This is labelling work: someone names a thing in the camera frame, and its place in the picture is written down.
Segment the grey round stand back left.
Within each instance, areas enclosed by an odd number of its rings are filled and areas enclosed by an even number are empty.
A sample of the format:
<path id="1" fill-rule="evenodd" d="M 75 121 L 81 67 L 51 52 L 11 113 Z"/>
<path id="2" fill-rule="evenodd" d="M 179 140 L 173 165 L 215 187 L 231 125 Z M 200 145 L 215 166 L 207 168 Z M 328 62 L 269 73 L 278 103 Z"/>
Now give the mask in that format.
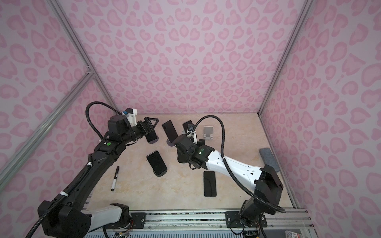
<path id="1" fill-rule="evenodd" d="M 150 140 L 148 143 L 149 144 L 155 144 L 158 140 L 159 140 L 159 138 L 156 138 L 156 139 Z"/>

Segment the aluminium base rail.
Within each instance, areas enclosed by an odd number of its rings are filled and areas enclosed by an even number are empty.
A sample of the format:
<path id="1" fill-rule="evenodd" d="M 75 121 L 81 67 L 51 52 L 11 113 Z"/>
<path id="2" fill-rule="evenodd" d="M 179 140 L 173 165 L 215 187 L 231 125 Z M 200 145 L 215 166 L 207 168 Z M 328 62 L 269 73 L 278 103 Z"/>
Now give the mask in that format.
<path id="1" fill-rule="evenodd" d="M 237 209 L 141 210 L 132 211 L 131 229 L 108 225 L 110 238 L 284 238 L 295 232 L 303 238 L 317 234 L 305 209 L 265 214 L 249 227 L 239 221 Z"/>

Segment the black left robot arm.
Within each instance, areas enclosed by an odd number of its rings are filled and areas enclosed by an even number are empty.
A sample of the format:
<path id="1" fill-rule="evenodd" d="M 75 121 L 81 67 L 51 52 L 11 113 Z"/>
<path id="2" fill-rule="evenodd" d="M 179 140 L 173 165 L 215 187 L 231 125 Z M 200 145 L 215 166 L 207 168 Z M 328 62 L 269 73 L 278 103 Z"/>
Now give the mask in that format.
<path id="1" fill-rule="evenodd" d="M 45 200 L 38 207 L 39 220 L 33 228 L 42 226 L 44 234 L 54 238 L 83 238 L 91 229 L 92 219 L 81 211 L 86 199 L 127 145 L 153 132 L 158 122 L 146 117 L 132 126 L 125 115 L 112 116 L 108 131 L 88 155 L 84 168 L 52 201 Z"/>

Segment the grey round stand middle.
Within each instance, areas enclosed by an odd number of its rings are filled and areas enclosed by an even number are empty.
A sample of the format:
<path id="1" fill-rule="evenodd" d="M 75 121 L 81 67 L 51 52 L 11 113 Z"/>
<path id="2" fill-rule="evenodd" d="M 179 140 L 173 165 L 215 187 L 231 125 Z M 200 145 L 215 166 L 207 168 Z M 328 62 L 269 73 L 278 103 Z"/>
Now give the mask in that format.
<path id="1" fill-rule="evenodd" d="M 175 146 L 175 144 L 174 144 L 173 142 L 171 142 L 169 139 L 166 141 L 166 143 L 167 143 L 167 145 L 168 145 L 169 147 L 173 147 L 173 146 Z"/>

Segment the black white marker pen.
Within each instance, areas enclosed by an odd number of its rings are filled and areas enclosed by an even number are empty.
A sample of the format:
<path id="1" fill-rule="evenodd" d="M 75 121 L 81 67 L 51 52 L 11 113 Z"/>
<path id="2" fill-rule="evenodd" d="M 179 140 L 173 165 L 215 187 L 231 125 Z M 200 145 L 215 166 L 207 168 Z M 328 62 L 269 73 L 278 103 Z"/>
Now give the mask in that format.
<path id="1" fill-rule="evenodd" d="M 111 186 L 111 191 L 114 191 L 115 188 L 116 188 L 116 183 L 117 183 L 117 179 L 118 179 L 118 176 L 119 176 L 119 170 L 120 170 L 120 167 L 117 166 L 117 167 L 116 167 L 115 174 L 114 174 L 114 178 L 113 178 L 112 186 Z"/>

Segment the grey felt pad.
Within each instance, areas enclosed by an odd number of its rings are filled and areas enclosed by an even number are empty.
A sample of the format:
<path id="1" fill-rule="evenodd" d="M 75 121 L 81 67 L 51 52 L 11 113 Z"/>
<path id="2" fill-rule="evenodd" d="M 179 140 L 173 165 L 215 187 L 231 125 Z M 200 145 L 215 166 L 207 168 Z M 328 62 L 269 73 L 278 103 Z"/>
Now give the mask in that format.
<path id="1" fill-rule="evenodd" d="M 261 148 L 259 153 L 265 165 L 272 166 L 277 173 L 280 172 L 278 161 L 270 148 Z"/>

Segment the back middle black phone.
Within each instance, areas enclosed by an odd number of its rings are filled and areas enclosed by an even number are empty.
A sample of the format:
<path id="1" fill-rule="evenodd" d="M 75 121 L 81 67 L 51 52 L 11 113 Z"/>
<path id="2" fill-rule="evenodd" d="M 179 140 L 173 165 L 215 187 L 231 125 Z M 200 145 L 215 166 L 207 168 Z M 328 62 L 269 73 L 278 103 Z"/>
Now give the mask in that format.
<path id="1" fill-rule="evenodd" d="M 173 143 L 174 140 L 178 137 L 178 133 L 171 120 L 162 124 L 162 127 L 167 135 L 168 141 Z"/>

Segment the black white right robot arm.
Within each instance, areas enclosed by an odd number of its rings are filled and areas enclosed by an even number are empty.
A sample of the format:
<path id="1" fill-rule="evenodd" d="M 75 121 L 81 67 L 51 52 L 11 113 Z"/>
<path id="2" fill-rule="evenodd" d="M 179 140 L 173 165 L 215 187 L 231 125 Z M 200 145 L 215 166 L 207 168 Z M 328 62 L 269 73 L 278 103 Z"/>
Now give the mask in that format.
<path id="1" fill-rule="evenodd" d="M 262 168 L 251 166 L 227 156 L 207 146 L 203 140 L 193 142 L 186 135 L 174 140 L 178 162 L 188 163 L 191 169 L 205 169 L 229 176 L 240 189 L 250 196 L 243 202 L 238 219 L 231 221 L 230 227 L 237 225 L 259 227 L 265 220 L 264 214 L 285 213 L 279 206 L 283 184 L 275 169 L 270 165 Z"/>

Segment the grey round stand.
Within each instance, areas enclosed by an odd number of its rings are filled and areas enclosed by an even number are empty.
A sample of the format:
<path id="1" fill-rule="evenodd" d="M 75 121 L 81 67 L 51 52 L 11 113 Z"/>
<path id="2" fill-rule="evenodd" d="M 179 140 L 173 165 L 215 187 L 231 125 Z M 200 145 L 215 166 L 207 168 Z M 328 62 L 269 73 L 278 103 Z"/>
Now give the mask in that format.
<path id="1" fill-rule="evenodd" d="M 159 138 L 156 138 L 156 139 L 150 140 L 148 143 L 149 144 L 155 144 L 158 140 L 159 140 Z"/>
<path id="2" fill-rule="evenodd" d="M 167 145 L 168 145 L 169 147 L 173 147 L 173 146 L 175 146 L 175 144 L 174 144 L 173 142 L 171 142 L 169 139 L 166 141 L 166 143 L 167 143 Z"/>

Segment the back left black phone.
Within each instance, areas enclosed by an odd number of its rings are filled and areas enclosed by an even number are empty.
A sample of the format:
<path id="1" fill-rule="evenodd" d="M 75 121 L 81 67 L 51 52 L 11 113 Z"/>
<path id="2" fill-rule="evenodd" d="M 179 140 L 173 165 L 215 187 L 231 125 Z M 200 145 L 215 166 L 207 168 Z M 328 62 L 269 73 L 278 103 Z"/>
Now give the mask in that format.
<path id="1" fill-rule="evenodd" d="M 146 136 L 145 136 L 147 142 L 149 142 L 150 140 L 153 140 L 153 139 L 156 139 L 158 138 L 156 132 L 155 132 L 155 129 L 153 129 L 151 132 L 149 132 Z"/>

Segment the purple edged black phone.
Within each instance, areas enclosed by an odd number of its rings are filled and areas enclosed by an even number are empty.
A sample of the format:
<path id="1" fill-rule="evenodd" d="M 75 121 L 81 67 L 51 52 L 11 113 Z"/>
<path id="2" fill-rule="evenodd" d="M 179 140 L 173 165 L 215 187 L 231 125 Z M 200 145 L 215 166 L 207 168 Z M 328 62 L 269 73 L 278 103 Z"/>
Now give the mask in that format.
<path id="1" fill-rule="evenodd" d="M 205 197 L 216 197 L 216 176 L 214 171 L 203 172 L 203 192 Z"/>

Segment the front left black phone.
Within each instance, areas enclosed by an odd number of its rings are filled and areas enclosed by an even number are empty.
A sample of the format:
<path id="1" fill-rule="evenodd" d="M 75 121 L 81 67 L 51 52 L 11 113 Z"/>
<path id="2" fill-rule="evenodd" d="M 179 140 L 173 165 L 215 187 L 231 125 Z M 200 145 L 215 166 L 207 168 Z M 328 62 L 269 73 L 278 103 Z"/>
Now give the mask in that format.
<path id="1" fill-rule="evenodd" d="M 147 155 L 146 158 L 153 170 L 157 172 L 168 170 L 166 164 L 164 163 L 158 151 L 150 153 L 149 155 Z"/>

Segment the black round stand front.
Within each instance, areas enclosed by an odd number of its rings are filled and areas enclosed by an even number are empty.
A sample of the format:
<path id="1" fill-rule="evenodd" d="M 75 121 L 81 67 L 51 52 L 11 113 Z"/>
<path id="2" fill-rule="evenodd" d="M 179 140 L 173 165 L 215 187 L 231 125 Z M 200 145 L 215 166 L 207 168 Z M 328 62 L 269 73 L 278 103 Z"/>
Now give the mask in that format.
<path id="1" fill-rule="evenodd" d="M 159 171 L 159 172 L 154 170 L 153 172 L 154 172 L 155 176 L 162 177 L 162 176 L 164 176 L 167 173 L 167 170 L 163 170 L 163 171 Z"/>

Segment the silver folding phone stand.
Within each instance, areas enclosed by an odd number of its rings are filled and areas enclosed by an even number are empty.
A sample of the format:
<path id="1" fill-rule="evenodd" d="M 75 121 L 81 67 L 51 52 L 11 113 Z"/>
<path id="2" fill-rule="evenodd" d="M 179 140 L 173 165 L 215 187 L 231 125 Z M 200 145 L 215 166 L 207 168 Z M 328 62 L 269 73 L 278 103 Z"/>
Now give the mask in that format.
<path id="1" fill-rule="evenodd" d="M 212 140 L 213 139 L 213 126 L 204 126 L 203 128 L 203 139 L 204 140 Z"/>

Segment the back right black phone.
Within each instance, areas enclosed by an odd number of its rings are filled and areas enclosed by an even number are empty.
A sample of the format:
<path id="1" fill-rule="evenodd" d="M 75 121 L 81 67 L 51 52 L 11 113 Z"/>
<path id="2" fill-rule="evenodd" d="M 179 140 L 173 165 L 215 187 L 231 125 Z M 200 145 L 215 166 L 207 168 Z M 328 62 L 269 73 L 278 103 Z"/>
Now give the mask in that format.
<path id="1" fill-rule="evenodd" d="M 184 133 L 188 132 L 188 126 L 192 125 L 192 124 L 193 124 L 192 120 L 189 120 L 189 121 L 186 121 L 185 123 L 183 123 L 183 131 L 184 131 Z"/>

